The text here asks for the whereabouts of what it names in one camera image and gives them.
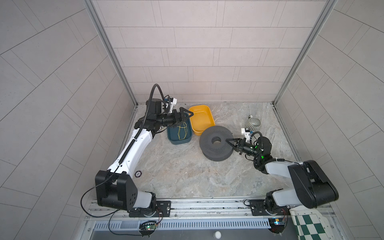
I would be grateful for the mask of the grey perforated cable spool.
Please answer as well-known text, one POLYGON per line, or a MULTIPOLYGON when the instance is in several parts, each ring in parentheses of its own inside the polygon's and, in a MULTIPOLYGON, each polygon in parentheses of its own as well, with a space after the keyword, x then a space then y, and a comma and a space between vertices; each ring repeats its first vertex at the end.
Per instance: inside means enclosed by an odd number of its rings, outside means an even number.
POLYGON ((200 136, 200 149, 209 160, 214 162, 224 161, 228 159, 234 151, 226 142, 227 139, 232 138, 232 132, 225 127, 209 127, 200 136))

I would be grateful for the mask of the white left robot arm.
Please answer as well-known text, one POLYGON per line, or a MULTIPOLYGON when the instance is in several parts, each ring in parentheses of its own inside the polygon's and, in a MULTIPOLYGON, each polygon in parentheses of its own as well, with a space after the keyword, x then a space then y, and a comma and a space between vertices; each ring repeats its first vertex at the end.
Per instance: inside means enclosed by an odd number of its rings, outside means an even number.
POLYGON ((112 208, 116 212, 138 210, 144 215, 159 215, 158 221, 150 220, 139 225, 137 236, 140 237, 153 234, 164 213, 157 206, 155 193, 140 191, 133 182, 136 166, 154 136, 186 122, 194 115, 183 107, 174 109, 177 102, 175 98, 161 95, 159 99, 155 99, 154 92, 160 89, 159 84, 153 85, 146 101, 145 115, 135 123, 130 142, 106 171, 97 173, 93 187, 97 193, 97 203, 101 207, 112 208))

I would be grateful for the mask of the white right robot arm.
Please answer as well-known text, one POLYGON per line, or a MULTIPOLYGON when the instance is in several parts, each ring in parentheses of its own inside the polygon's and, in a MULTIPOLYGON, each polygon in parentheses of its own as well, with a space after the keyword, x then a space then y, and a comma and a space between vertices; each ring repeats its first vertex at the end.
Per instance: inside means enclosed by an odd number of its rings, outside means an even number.
POLYGON ((291 162, 271 155, 272 143, 260 132, 256 141, 246 138, 226 139, 234 151, 250 156, 254 168, 263 174, 278 175, 291 179, 292 189, 268 192, 264 209, 270 215, 277 215, 287 206, 304 206, 308 209, 337 201, 339 192, 316 161, 291 162))

